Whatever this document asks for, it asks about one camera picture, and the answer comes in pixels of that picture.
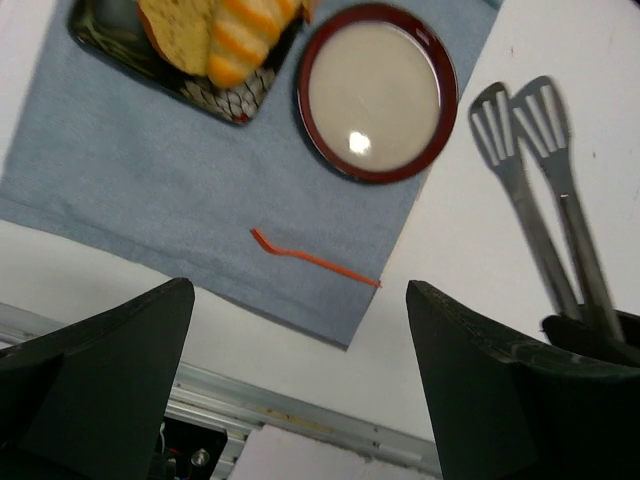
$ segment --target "metal tongs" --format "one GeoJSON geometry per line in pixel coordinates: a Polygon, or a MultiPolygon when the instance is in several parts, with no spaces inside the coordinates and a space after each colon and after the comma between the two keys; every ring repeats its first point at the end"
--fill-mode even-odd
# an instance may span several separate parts
{"type": "Polygon", "coordinates": [[[556,312],[583,319],[598,335],[624,342],[571,172],[571,132],[554,82],[538,77],[513,97],[504,84],[494,83],[472,103],[469,123],[485,163],[511,199],[556,312]],[[531,151],[553,191],[586,314],[578,308],[529,187],[518,139],[531,151]]]}

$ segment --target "spatula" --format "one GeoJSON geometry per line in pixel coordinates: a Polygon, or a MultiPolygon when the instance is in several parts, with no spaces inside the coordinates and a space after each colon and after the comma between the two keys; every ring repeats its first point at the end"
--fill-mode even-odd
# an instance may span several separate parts
{"type": "Polygon", "coordinates": [[[513,97],[512,109],[516,132],[553,191],[587,305],[587,323],[599,334],[624,342],[571,172],[571,131],[558,89],[549,77],[538,77],[513,97]]]}
{"type": "Polygon", "coordinates": [[[469,123],[487,167],[511,200],[554,309],[580,319],[573,289],[527,182],[504,84],[494,83],[478,95],[469,109],[469,123]]]}

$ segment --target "orange straw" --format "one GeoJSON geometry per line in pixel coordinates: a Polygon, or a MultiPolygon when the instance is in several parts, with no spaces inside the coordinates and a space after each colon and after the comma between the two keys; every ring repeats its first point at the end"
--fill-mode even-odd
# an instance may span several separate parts
{"type": "Polygon", "coordinates": [[[340,275],[344,275],[345,277],[349,277],[358,282],[366,283],[367,285],[371,285],[376,288],[382,287],[382,284],[380,282],[376,280],[371,280],[370,278],[367,278],[358,273],[352,272],[351,270],[341,267],[340,265],[335,265],[333,263],[327,262],[326,260],[322,260],[321,258],[314,257],[312,255],[309,255],[308,253],[301,252],[299,250],[287,250],[284,248],[278,248],[272,245],[271,243],[269,243],[269,240],[267,240],[266,237],[262,234],[262,232],[257,228],[251,229],[251,235],[253,235],[253,238],[256,239],[256,241],[260,244],[260,246],[266,252],[271,253],[273,255],[284,255],[288,257],[300,258],[302,260],[306,260],[307,262],[315,263],[316,265],[322,268],[326,268],[327,270],[331,270],[340,275]]]}

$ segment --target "fabric mat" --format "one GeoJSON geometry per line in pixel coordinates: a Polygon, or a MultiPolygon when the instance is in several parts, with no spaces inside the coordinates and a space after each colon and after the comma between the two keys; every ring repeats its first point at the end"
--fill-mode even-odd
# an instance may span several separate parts
{"type": "MultiPolygon", "coordinates": [[[[323,0],[315,25],[353,3],[323,0]]],[[[395,3],[440,36],[462,89],[496,11],[482,0],[395,3]]],[[[317,161],[292,95],[312,29],[296,39],[254,121],[238,128],[81,50],[65,28],[70,5],[56,7],[0,184],[0,218],[188,277],[266,318],[348,346],[375,288],[269,255],[249,229],[377,279],[423,176],[372,187],[317,161]]]]}

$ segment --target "black tray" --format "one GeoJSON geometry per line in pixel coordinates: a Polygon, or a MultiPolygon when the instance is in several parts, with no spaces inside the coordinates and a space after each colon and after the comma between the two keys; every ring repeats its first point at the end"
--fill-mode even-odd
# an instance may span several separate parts
{"type": "Polygon", "coordinates": [[[153,49],[138,18],[134,0],[77,0],[67,28],[89,53],[177,100],[214,117],[246,124],[264,101],[302,26],[294,19],[264,64],[244,84],[223,90],[206,77],[188,75],[153,49]]]}

